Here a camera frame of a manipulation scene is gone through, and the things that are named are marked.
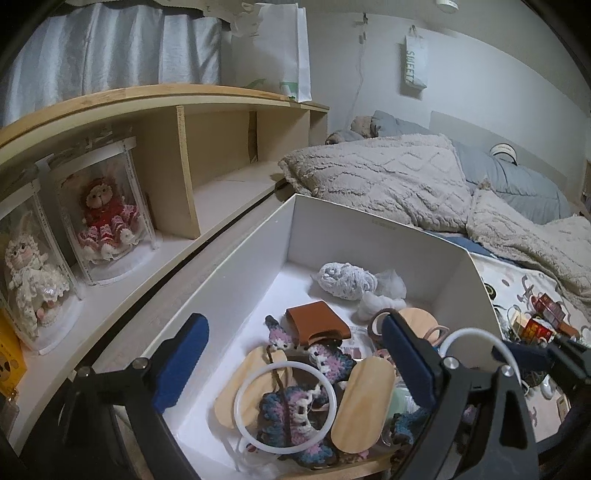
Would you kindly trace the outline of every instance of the white cable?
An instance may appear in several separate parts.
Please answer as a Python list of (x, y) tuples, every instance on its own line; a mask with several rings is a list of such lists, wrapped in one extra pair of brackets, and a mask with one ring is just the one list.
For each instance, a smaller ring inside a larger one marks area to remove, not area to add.
[(441, 346), (439, 347), (439, 355), (444, 358), (446, 356), (447, 350), (450, 348), (451, 344), (455, 342), (458, 338), (464, 336), (476, 336), (482, 338), (484, 340), (490, 341), (494, 346), (496, 346), (505, 361), (513, 367), (515, 371), (515, 375), (517, 375), (517, 381), (521, 385), (521, 375), (519, 374), (519, 366), (517, 365), (517, 360), (511, 353), (511, 351), (507, 348), (507, 346), (500, 341), (497, 337), (495, 337), (492, 333), (487, 332), (486, 330), (482, 330), (480, 328), (468, 327), (468, 328), (460, 328), (455, 332), (451, 333), (449, 337), (447, 337)]
[(366, 29), (367, 29), (367, 23), (366, 23), (366, 16), (363, 16), (363, 32), (362, 32), (362, 38), (363, 38), (363, 44), (361, 45), (361, 48), (359, 49), (359, 58), (357, 61), (357, 73), (359, 73), (359, 86), (357, 87), (357, 92), (355, 92), (355, 97), (353, 98), (353, 104), (351, 105), (351, 109), (349, 110), (349, 112), (347, 113), (347, 117), (345, 118), (345, 126), (344, 126), (344, 130), (348, 130), (350, 128), (351, 122), (352, 122), (352, 115), (353, 112), (355, 111), (355, 105), (357, 104), (357, 99), (359, 98), (359, 92), (361, 92), (361, 87), (363, 86), (363, 81), (365, 80), (365, 72), (363, 71), (363, 56), (365, 55), (365, 46), (367, 45), (367, 33), (366, 33)]

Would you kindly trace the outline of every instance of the hanging bag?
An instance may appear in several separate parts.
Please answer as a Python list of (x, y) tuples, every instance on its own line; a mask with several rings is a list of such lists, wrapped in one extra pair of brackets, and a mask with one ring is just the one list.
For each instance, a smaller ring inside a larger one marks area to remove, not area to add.
[(423, 90), (427, 87), (427, 40), (417, 34), (414, 25), (406, 35), (406, 51), (404, 81), (413, 88)]

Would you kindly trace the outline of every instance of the curtain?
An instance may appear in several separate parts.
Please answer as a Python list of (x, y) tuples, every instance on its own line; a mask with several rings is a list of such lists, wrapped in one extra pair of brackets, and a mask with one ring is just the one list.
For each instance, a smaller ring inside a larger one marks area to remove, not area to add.
[(157, 83), (220, 83), (222, 21), (128, 1), (68, 8), (34, 32), (0, 83), (2, 126), (70, 98)]

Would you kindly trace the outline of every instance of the wooden oval piece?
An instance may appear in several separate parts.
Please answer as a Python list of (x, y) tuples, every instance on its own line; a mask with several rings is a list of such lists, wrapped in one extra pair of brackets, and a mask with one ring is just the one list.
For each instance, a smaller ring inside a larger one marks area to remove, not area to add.
[[(407, 308), (400, 310), (400, 315), (408, 326), (412, 329), (416, 336), (423, 338), (425, 334), (432, 328), (436, 327), (437, 320), (428, 311), (415, 308)], [(433, 332), (427, 340), (433, 343), (439, 338), (439, 331)]]
[[(271, 358), (274, 362), (284, 362), (287, 360), (283, 350), (273, 352)], [(236, 393), (238, 393), (238, 389), (249, 375), (260, 370), (268, 363), (267, 352), (263, 346), (255, 348), (246, 356), (213, 404), (213, 411), (219, 423), (229, 429), (236, 428), (233, 413)], [(287, 384), (287, 372), (285, 369), (279, 370), (279, 378), (281, 378), (284, 385)], [(272, 372), (261, 375), (250, 384), (242, 397), (241, 411), (244, 425), (249, 426), (255, 423), (262, 396), (265, 393), (274, 391), (276, 387), (277, 385), (273, 380)]]
[(370, 356), (355, 365), (330, 433), (339, 450), (359, 453), (379, 440), (395, 380), (384, 358)]

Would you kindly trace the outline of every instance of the blue pillow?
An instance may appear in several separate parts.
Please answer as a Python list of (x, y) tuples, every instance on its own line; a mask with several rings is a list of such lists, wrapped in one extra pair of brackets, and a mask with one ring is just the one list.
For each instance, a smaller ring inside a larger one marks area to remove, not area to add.
[(395, 118), (389, 113), (376, 110), (371, 119), (372, 137), (398, 137), (399, 135), (423, 134), (432, 135), (433, 132), (419, 124)]

